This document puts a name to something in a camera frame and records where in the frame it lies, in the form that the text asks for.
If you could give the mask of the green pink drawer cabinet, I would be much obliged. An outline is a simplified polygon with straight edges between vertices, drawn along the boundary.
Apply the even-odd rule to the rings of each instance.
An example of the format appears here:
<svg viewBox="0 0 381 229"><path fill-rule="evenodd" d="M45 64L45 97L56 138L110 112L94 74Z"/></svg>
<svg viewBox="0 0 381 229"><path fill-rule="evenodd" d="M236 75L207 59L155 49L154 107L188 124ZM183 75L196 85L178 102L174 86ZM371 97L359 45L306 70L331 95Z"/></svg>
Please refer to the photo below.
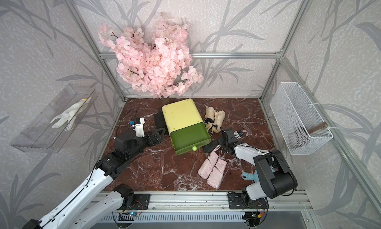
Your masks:
<svg viewBox="0 0 381 229"><path fill-rule="evenodd" d="M196 151L211 143L193 99L164 105L162 112L176 155Z"/></svg>

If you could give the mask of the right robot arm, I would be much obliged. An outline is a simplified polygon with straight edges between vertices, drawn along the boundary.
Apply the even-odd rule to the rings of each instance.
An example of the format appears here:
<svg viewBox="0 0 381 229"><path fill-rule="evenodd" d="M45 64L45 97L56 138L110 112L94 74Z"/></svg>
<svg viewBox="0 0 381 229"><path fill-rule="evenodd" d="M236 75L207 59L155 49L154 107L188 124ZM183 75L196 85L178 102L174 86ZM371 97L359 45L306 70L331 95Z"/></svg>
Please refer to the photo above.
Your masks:
<svg viewBox="0 0 381 229"><path fill-rule="evenodd" d="M218 143L225 152L255 166L258 178L243 189L244 202L292 195L298 182L283 154L279 150L266 151L242 143L238 136L233 129L222 130Z"/></svg>

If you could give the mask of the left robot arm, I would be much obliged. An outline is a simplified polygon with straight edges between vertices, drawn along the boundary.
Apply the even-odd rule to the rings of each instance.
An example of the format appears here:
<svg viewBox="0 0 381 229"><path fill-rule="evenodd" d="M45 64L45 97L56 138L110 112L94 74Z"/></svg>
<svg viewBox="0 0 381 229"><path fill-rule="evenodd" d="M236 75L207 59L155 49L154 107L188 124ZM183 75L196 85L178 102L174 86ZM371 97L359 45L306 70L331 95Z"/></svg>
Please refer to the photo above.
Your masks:
<svg viewBox="0 0 381 229"><path fill-rule="evenodd" d="M90 229L106 215L120 208L135 205L134 191L121 184L89 209L88 204L111 184L131 161L147 147L162 142L164 128L144 132L136 128L115 137L115 149L99 160L89 176L61 204L39 220L31 219L25 229Z"/></svg>

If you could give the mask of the pink folded umbrella right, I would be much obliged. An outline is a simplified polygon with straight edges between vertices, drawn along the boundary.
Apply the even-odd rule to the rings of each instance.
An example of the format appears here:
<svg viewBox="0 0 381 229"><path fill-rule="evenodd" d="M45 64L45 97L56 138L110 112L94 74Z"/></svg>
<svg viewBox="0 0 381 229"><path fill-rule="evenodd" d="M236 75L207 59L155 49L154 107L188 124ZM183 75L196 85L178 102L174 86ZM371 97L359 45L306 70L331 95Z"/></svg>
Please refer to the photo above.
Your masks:
<svg viewBox="0 0 381 229"><path fill-rule="evenodd" d="M215 189L218 189L221 185L224 172L226 169L227 162L225 160L219 159L216 165L213 167L210 173L207 184Z"/></svg>

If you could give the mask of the beige folded umbrella right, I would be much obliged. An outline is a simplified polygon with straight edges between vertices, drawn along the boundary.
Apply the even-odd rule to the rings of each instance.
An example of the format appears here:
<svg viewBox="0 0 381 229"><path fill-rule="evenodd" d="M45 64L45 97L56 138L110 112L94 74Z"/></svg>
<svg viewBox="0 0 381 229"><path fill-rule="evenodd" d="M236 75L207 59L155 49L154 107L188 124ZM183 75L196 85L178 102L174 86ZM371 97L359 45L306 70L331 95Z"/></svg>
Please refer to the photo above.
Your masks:
<svg viewBox="0 0 381 229"><path fill-rule="evenodd" d="M219 133L222 128L223 121L225 119L225 111L217 111L214 113L214 122L212 124L212 132Z"/></svg>

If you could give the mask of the beige folded umbrella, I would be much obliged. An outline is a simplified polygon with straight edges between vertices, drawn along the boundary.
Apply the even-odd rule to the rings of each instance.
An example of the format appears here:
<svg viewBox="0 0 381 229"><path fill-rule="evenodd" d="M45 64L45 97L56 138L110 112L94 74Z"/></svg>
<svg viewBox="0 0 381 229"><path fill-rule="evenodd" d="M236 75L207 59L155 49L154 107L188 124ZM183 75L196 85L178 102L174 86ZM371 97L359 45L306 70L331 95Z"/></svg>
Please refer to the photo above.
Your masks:
<svg viewBox="0 0 381 229"><path fill-rule="evenodd" d="M213 134L212 128L214 124L215 113L216 111L213 107L206 107L205 116L204 116L204 125L209 135Z"/></svg>
<svg viewBox="0 0 381 229"><path fill-rule="evenodd" d="M219 133L222 128L223 121L225 119L225 111L217 111L214 113L214 122L212 124L212 132Z"/></svg>

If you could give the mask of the beige folded umbrella left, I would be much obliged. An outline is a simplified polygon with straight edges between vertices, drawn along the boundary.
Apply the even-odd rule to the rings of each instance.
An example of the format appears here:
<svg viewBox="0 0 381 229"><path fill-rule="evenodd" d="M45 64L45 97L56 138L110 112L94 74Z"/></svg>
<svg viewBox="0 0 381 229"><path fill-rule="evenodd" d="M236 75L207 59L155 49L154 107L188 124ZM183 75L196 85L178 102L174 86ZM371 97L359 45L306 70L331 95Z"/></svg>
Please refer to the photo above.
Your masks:
<svg viewBox="0 0 381 229"><path fill-rule="evenodd" d="M209 135L213 134L212 128L214 124L215 113L216 111L213 107L206 107L205 116L204 116L204 125Z"/></svg>

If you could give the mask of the blue paddle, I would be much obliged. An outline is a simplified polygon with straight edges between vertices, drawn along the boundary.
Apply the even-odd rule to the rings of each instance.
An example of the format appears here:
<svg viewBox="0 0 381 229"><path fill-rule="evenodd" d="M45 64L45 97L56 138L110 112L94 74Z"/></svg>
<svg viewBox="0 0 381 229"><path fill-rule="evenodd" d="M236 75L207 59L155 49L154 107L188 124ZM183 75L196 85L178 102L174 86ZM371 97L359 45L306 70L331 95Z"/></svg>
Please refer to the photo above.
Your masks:
<svg viewBox="0 0 381 229"><path fill-rule="evenodd" d="M257 173L256 169L254 170L254 172L252 174L246 173L246 172L242 172L241 177L242 177L243 180L251 180L251 181L254 181L254 182L259 181L259 177L258 177L258 173Z"/></svg>

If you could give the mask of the pink cherry blossom tree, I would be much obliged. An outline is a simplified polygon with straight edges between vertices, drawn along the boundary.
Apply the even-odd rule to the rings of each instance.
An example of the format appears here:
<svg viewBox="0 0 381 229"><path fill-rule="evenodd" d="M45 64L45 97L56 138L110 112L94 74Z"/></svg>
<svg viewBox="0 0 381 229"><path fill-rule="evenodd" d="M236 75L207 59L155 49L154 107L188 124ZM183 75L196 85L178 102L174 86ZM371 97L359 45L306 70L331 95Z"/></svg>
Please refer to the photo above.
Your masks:
<svg viewBox="0 0 381 229"><path fill-rule="evenodd" d="M137 92L168 98L203 82L202 73L191 65L186 22L160 19L152 43L145 41L140 27L126 27L117 35L112 27L102 24L97 34L100 43L116 55L119 76Z"/></svg>

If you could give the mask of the brown brush in basket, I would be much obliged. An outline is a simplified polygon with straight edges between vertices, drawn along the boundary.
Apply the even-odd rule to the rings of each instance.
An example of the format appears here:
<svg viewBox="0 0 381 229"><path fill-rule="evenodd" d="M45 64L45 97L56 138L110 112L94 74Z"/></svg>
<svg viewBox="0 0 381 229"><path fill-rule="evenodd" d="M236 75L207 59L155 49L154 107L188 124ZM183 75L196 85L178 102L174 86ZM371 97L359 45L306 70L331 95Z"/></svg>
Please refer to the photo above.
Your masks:
<svg viewBox="0 0 381 229"><path fill-rule="evenodd" d="M310 134L315 133L323 128L327 127L327 123L323 122L309 130L306 130L305 127L300 127L297 130L292 131L288 134L289 138L289 147L291 149L302 147L308 144L310 140Z"/></svg>

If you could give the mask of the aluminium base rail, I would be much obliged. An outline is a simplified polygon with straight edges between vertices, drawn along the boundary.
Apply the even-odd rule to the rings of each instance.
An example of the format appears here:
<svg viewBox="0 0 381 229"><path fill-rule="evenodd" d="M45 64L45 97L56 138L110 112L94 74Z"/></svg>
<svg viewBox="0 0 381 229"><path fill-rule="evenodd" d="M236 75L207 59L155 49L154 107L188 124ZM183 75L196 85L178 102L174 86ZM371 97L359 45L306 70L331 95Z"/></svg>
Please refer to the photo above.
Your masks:
<svg viewBox="0 0 381 229"><path fill-rule="evenodd" d="M150 194L148 208L142 210L140 204L137 209L129 212L167 213L167 212L229 212L230 206L239 206L240 211L251 211L239 203L237 199L229 199L227 191L138 191L139 194ZM268 211L312 211L311 202L304 191L296 191L291 196L279 196L268 199Z"/></svg>

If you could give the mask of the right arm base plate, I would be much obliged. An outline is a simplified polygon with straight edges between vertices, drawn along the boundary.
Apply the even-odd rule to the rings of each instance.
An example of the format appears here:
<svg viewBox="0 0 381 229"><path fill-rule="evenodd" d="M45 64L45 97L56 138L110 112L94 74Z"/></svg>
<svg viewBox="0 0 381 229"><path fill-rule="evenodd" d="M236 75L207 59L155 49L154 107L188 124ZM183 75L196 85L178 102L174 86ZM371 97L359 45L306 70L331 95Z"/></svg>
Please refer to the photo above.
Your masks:
<svg viewBox="0 0 381 229"><path fill-rule="evenodd" d="M269 208L267 198L252 200L246 192L237 193L228 191L227 193L229 209L256 209L267 210Z"/></svg>

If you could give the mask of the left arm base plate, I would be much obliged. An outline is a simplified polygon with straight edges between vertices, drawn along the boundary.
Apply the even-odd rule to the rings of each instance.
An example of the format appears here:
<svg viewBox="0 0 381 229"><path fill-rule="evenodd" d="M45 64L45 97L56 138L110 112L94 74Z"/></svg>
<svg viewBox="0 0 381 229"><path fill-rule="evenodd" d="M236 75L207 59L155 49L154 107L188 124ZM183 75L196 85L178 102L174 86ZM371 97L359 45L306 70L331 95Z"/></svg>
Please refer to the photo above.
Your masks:
<svg viewBox="0 0 381 229"><path fill-rule="evenodd" d="M123 203L118 210L147 210L150 202L150 194L134 194L123 197Z"/></svg>

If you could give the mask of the clear acrylic wall shelf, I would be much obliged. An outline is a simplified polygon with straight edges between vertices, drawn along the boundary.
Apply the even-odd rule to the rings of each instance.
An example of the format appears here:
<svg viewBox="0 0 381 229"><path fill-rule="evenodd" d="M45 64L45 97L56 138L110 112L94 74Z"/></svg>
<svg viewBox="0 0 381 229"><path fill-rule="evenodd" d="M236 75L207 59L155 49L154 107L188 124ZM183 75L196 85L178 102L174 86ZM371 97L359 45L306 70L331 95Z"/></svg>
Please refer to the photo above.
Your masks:
<svg viewBox="0 0 381 229"><path fill-rule="evenodd" d="M77 116L74 129L65 131L65 125L53 129L51 120L81 99L92 97L87 108ZM58 153L77 125L94 104L98 95L94 88L68 84L34 120L10 143L25 153Z"/></svg>

